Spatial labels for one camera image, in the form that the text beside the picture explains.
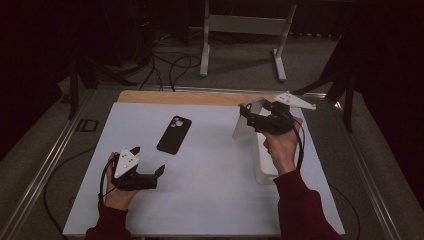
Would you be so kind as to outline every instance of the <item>red sleeve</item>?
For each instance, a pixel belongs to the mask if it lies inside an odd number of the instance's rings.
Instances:
[[[127,213],[128,210],[102,207],[97,225],[87,230],[85,240],[130,240],[131,233],[125,226]]]
[[[325,219],[319,193],[305,185],[299,170],[274,182],[280,195],[278,216],[283,239],[342,239]]]

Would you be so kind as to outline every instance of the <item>table leg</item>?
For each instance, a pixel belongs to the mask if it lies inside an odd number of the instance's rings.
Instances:
[[[281,82],[285,82],[287,79],[286,72],[284,71],[283,61],[281,60],[281,54],[283,52],[284,45],[286,44],[286,40],[289,35],[289,31],[290,31],[290,27],[292,24],[295,11],[296,11],[296,5],[292,5],[290,7],[289,14],[284,23],[283,33],[281,34],[281,41],[280,41],[280,44],[278,45],[278,49],[274,49],[275,67],[277,69],[278,80],[280,80]]]
[[[205,23],[203,29],[203,52],[200,63],[200,76],[206,77],[208,75],[209,65],[209,0],[205,0]]]

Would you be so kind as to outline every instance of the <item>white tabletop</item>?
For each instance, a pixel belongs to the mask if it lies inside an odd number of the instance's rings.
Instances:
[[[234,140],[238,107],[115,103],[87,169],[64,228],[65,235],[84,235],[98,219],[101,172],[111,152],[141,147],[139,173],[153,173],[165,164],[155,190],[133,200],[127,227],[141,236],[275,236],[278,193],[255,181],[249,136]],[[299,109],[293,114],[303,117]],[[156,150],[171,118],[192,120],[176,155]],[[344,233],[311,136],[306,133],[302,176],[320,192],[324,213]]]

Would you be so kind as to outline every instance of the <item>metal frame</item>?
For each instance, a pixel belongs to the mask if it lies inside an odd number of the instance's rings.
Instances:
[[[147,89],[154,90],[155,86],[147,86]],[[179,91],[197,91],[197,92],[227,92],[227,93],[263,93],[263,94],[275,94],[281,93],[276,91],[246,91],[246,90],[230,90],[230,89],[208,89],[208,88],[189,88],[182,87],[178,89]],[[66,148],[66,145],[72,136],[72,133],[77,125],[78,116],[83,111],[85,105],[90,100],[92,93],[94,90],[88,90],[82,99],[82,108],[79,109],[75,118],[73,120],[68,121],[61,135],[57,139],[55,145],[53,146],[50,154],[45,159],[43,165],[37,172],[36,176],[33,178],[32,182],[29,184],[27,190],[25,191],[22,199],[17,205],[17,208],[13,212],[12,216],[9,218],[8,222],[5,224],[4,229],[0,232],[0,239],[15,239],[21,229],[24,221],[26,220],[28,214],[32,210],[32,207],[35,204],[39,194],[41,193],[47,179],[51,175],[53,169],[55,168],[59,158]],[[325,94],[305,94],[303,97],[305,99],[312,98],[317,100],[325,100]],[[336,118],[340,124],[340,126],[344,126],[342,119],[342,108],[339,104],[336,104],[334,107],[334,113]],[[364,188],[368,193],[368,196],[371,200],[371,203],[374,207],[375,213],[380,221],[381,227],[387,237],[387,239],[402,239],[399,229],[396,227],[396,224],[391,216],[390,210],[388,209],[387,203],[385,202],[383,196],[381,195],[378,187],[373,180],[372,174],[367,167],[366,161],[361,154],[361,151],[356,143],[356,139],[354,135],[345,129],[343,131],[346,138],[348,139],[353,152],[355,154],[355,159],[357,160],[356,166],[361,177],[362,182],[364,183]]]
[[[286,19],[254,18],[240,16],[212,15],[209,13],[209,0],[205,0],[203,52],[200,64],[200,76],[208,75],[210,45],[209,32],[252,33],[281,36],[277,49],[274,49],[274,62],[278,80],[285,82],[287,77],[284,71],[281,55],[292,24],[297,5],[291,5]]]

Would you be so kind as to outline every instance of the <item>smartphone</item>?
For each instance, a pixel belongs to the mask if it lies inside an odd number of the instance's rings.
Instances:
[[[190,126],[190,119],[174,116],[159,140],[157,150],[177,154]]]

